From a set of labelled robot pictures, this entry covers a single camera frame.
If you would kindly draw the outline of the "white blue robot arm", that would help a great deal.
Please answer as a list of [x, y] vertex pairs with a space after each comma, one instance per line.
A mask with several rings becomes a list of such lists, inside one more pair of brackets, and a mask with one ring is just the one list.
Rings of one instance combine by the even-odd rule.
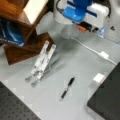
[[103, 28], [109, 15], [108, 7], [93, 0], [56, 0], [54, 7], [58, 22], [82, 29]]

